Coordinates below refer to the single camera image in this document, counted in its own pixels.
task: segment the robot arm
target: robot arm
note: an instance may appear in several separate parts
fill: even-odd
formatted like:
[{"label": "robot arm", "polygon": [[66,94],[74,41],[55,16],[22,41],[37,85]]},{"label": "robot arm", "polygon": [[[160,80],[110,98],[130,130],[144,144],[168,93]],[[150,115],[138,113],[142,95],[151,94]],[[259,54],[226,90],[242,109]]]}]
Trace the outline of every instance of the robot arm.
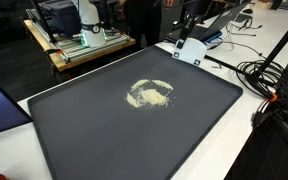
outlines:
[{"label": "robot arm", "polygon": [[89,0],[71,0],[79,11],[81,18],[82,45],[98,47],[105,44],[104,29],[98,17],[96,7]]}]

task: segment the person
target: person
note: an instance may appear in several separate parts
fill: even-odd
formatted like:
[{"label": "person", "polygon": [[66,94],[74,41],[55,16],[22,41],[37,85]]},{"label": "person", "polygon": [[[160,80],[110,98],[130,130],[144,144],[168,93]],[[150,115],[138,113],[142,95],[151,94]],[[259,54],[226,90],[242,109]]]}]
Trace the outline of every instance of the person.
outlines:
[{"label": "person", "polygon": [[[165,6],[171,7],[174,0],[164,0]],[[141,49],[142,34],[147,46],[159,42],[162,22],[161,0],[126,0],[123,12],[130,36],[135,39],[134,51]]]}]

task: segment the desk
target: desk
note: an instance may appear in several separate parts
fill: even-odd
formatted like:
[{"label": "desk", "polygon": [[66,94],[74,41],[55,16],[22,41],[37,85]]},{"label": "desk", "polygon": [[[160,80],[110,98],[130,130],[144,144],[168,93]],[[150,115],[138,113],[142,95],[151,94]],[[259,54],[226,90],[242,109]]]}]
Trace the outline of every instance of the desk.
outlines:
[{"label": "desk", "polygon": [[[253,24],[263,24],[260,30],[249,30],[256,33],[256,37],[233,36],[233,41],[250,45],[267,56],[288,29],[288,11],[254,9]],[[160,43],[158,46],[168,51],[174,49],[173,44]],[[229,44],[223,44],[207,54],[233,65],[258,59],[254,52],[243,47],[236,46],[234,51],[230,51]],[[275,61],[283,67],[287,65],[288,44]],[[212,68],[214,65],[216,64],[205,60],[201,63],[201,68],[243,87],[234,72],[227,68]],[[244,88],[241,98],[213,127],[173,179],[224,179],[252,132],[252,113],[262,101],[263,99]],[[19,104],[28,112],[26,102],[27,99]],[[32,124],[0,133],[0,173],[26,180],[51,179]]]},{"label": "desk", "polygon": [[[37,43],[42,47],[43,51],[48,50],[48,49],[53,49],[51,43],[47,41],[47,39],[43,36],[43,34],[40,32],[40,30],[33,25],[32,20],[24,20],[23,24],[29,34],[36,39]],[[65,70],[68,70],[70,68],[76,67],[80,64],[86,63],[88,61],[94,60],[96,58],[102,57],[104,55],[116,52],[118,50],[127,48],[131,45],[135,44],[135,40],[133,38],[130,38],[130,41],[125,41],[124,43],[117,44],[115,46],[112,46],[110,48],[105,48],[101,51],[96,51],[92,53],[91,55],[84,57],[82,59],[76,60],[76,61],[71,61],[69,63],[65,63],[63,58],[54,53],[49,55],[49,60],[52,65],[56,69],[53,69],[53,72],[63,72]]]}]

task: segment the black tray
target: black tray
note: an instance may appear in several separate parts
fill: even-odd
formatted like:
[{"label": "black tray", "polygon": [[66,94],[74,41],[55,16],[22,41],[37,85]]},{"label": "black tray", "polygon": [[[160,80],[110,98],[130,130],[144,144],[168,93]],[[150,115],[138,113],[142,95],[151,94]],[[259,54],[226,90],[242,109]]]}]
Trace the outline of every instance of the black tray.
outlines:
[{"label": "black tray", "polygon": [[[167,107],[126,100],[140,79],[170,83]],[[59,180],[171,178],[242,89],[152,47],[28,101]]]}]

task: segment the white table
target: white table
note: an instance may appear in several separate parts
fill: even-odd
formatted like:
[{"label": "white table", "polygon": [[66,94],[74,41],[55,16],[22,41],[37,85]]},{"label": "white table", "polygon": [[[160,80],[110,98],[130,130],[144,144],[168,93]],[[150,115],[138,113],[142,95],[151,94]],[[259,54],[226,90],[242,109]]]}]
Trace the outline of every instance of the white table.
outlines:
[{"label": "white table", "polygon": [[[254,27],[260,24],[263,27],[258,30],[247,30],[247,33],[254,33],[257,36],[233,36],[233,42],[251,46],[267,56],[288,30],[288,11],[254,9],[253,17]],[[168,51],[174,48],[174,45],[167,43],[160,43],[158,46]],[[257,54],[247,48],[235,46],[233,51],[230,51],[230,48],[229,44],[223,44],[208,51],[207,54],[232,65],[237,65],[241,61],[259,59]],[[279,53],[275,62],[283,67],[287,65],[288,44]],[[234,72],[224,67],[212,68],[216,65],[205,60],[201,63],[201,68],[243,87]],[[26,101],[23,100],[19,104],[28,112]],[[173,179],[223,179],[252,132],[252,114],[262,101],[263,99],[244,88],[241,98],[213,127]],[[31,123],[0,133],[0,173],[17,179],[51,179]]]}]

